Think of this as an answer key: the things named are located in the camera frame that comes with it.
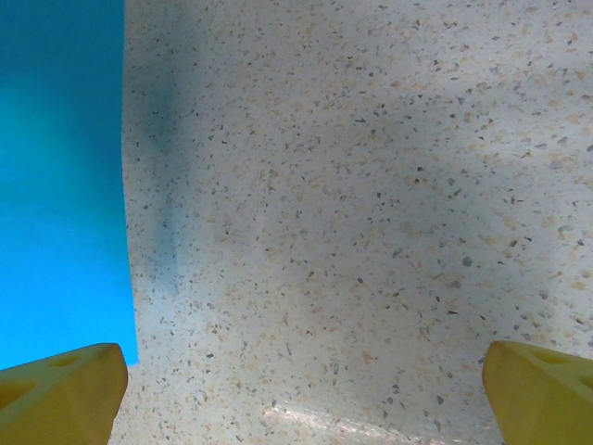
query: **white speckled surface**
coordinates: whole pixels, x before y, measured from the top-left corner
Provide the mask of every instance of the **white speckled surface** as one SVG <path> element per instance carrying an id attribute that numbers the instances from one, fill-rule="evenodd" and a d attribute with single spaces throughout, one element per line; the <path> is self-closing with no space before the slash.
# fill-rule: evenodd
<path id="1" fill-rule="evenodd" d="M 490 341 L 593 356 L 591 9 L 129 1 L 111 443 L 500 444 Z"/>

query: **yellow object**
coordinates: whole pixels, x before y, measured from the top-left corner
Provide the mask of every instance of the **yellow object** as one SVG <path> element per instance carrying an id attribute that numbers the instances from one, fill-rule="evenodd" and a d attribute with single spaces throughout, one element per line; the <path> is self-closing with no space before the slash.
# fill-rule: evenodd
<path id="1" fill-rule="evenodd" d="M 507 445 L 593 444 L 593 361 L 496 341 L 482 379 Z"/>
<path id="2" fill-rule="evenodd" d="M 0 445 L 106 445 L 127 385 L 107 343 L 0 371 Z"/>

